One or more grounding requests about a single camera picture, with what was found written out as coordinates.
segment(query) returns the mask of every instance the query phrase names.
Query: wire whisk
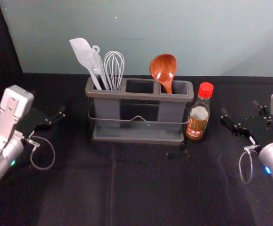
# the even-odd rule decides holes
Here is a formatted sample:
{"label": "wire whisk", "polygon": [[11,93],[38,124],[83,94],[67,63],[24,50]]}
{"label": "wire whisk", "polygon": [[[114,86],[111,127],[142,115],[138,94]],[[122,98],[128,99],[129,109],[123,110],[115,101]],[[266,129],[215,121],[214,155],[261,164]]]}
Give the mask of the wire whisk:
{"label": "wire whisk", "polygon": [[104,70],[111,90],[118,91],[124,74],[125,60],[117,51],[109,51],[104,57]]}

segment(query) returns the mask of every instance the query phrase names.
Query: black tablecloth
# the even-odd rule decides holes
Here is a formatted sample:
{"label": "black tablecloth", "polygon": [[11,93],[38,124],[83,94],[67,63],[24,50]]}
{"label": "black tablecloth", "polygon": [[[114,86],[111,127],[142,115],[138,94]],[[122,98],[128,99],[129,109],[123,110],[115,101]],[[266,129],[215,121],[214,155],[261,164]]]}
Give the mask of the black tablecloth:
{"label": "black tablecloth", "polygon": [[257,113],[253,100],[269,105],[273,78],[176,79],[193,82],[195,92],[210,81],[215,91],[204,139],[187,142],[191,159],[167,161],[178,146],[90,140],[82,75],[0,78],[0,99],[14,83],[35,90],[33,106],[49,115],[67,105],[66,118],[41,134],[55,147],[55,165],[33,168],[27,146],[0,181],[0,225],[273,225],[271,177],[253,156],[253,180],[241,183],[239,157],[249,143],[219,122],[222,107],[237,119]]}

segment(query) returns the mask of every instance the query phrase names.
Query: glass bottle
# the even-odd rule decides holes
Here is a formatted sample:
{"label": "glass bottle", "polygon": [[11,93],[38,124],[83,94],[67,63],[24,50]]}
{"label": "glass bottle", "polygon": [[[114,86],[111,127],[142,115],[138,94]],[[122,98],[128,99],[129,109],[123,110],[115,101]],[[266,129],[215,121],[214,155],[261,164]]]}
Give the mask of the glass bottle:
{"label": "glass bottle", "polygon": [[210,116],[210,100],[214,86],[209,82],[201,83],[198,96],[190,108],[188,124],[185,131],[186,136],[191,140],[201,140],[207,127]]}

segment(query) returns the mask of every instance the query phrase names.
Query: wooden spoon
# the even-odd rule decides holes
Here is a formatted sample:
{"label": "wooden spoon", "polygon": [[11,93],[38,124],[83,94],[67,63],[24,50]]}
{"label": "wooden spoon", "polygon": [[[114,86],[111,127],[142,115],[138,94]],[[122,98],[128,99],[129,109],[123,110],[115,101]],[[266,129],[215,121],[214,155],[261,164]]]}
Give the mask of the wooden spoon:
{"label": "wooden spoon", "polygon": [[172,81],[176,73],[176,59],[171,54],[161,54],[150,64],[152,77],[164,86],[168,94],[172,94]]}

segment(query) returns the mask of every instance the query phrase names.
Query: utensil holder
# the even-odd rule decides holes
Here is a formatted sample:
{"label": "utensil holder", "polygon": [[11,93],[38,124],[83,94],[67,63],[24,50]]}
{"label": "utensil holder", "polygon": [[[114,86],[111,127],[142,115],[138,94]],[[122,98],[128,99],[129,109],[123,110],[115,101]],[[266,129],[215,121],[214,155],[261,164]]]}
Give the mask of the utensil holder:
{"label": "utensil holder", "polygon": [[184,141],[193,85],[173,81],[173,94],[153,79],[123,78],[119,91],[95,89],[86,84],[92,139],[121,142],[179,144]]}

